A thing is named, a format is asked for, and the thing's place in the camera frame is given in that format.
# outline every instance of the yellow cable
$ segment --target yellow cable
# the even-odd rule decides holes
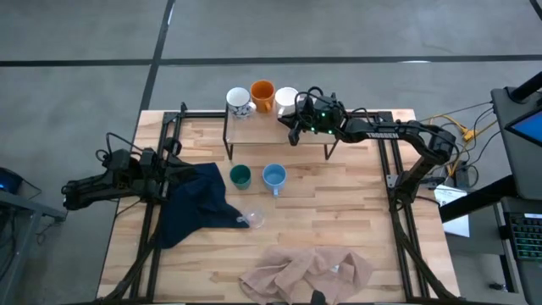
[[[475,131],[473,130],[473,138],[471,138],[470,140],[468,140],[466,143],[465,143],[465,146],[463,147],[463,149],[461,150],[461,152],[459,153],[459,157],[457,157],[457,161],[454,163],[454,166],[451,168],[451,170],[448,171],[448,177],[451,177],[453,176],[455,173],[456,173],[456,169],[457,169],[457,165],[459,165],[459,163],[461,162],[461,159],[459,159],[461,157],[462,154],[465,153],[465,151],[467,151],[467,146],[468,144],[470,144],[472,141],[474,141],[474,139],[477,137],[477,136],[480,136],[481,134],[483,134],[486,130],[488,130],[491,126],[493,126],[495,123],[497,123],[497,120],[493,121],[492,123],[490,123],[489,125],[485,126],[481,131]]]
[[[456,121],[451,116],[445,115],[445,114],[437,114],[435,116],[432,116],[431,119],[429,119],[429,124],[433,124],[433,120],[436,119],[436,118],[448,119],[451,123],[455,124],[457,126],[457,128],[459,128],[461,130],[462,134],[465,134],[468,131],[468,128],[465,127],[465,125],[459,123],[458,121]]]

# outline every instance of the green mug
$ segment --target green mug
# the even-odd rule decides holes
[[[251,170],[246,165],[236,165],[230,171],[230,179],[235,187],[246,190],[251,184]]]

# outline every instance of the white paper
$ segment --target white paper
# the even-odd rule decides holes
[[[437,186],[434,190],[434,198],[439,202],[440,206],[444,206],[457,198],[466,196],[467,192],[458,190],[449,186]],[[457,219],[450,220],[443,224],[444,232],[451,233],[459,236],[470,236],[470,230],[468,227],[468,215],[462,216]]]

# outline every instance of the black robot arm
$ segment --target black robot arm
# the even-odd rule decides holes
[[[337,140],[357,143],[366,139],[403,140],[410,143],[420,154],[411,169],[399,174],[392,190],[395,201],[401,204],[414,202],[420,181],[435,165],[448,162],[455,147],[456,138],[435,125],[423,125],[417,121],[402,123],[375,122],[364,119],[345,119],[345,123],[332,129]],[[428,134],[426,142],[422,134]]]
[[[143,202],[167,202],[169,185],[188,181],[194,166],[169,156],[163,160],[145,148],[140,159],[119,149],[102,162],[105,173],[81,180],[71,180],[63,188],[64,206],[68,210],[86,208],[93,202],[138,196]]]
[[[319,96],[312,94],[318,91]],[[414,202],[418,186],[423,177],[435,166],[448,162],[456,148],[456,138],[448,131],[435,125],[423,125],[417,121],[388,122],[379,119],[372,122],[354,118],[343,104],[337,101],[335,94],[326,97],[317,87],[312,87],[305,98],[296,103],[293,114],[279,118],[279,122],[290,128],[288,138],[292,146],[299,142],[301,132],[327,133],[345,143],[358,143],[367,139],[389,139],[407,141],[420,154],[420,159],[408,171],[402,172],[395,182],[392,194],[397,203]],[[429,136],[425,141],[422,134]]]

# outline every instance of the gray floor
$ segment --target gray floor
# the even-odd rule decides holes
[[[150,58],[165,3],[0,0],[0,60]],[[541,29],[528,0],[178,0],[163,58],[542,54]],[[518,85],[541,69],[533,61],[161,67],[150,109],[177,109],[180,102],[221,109],[229,88],[266,78],[277,87],[321,86],[349,108],[414,108],[422,119],[488,101],[490,89]],[[61,207],[63,183],[101,171],[94,151],[104,147],[105,132],[132,136],[147,73],[148,67],[0,68],[0,166]],[[485,109],[455,117],[470,125]],[[477,187],[509,172],[498,136],[478,168]],[[91,300],[112,222],[113,204],[100,202],[51,229],[32,251],[19,302]],[[464,297],[519,303],[487,288],[502,281],[498,258],[454,244]]]

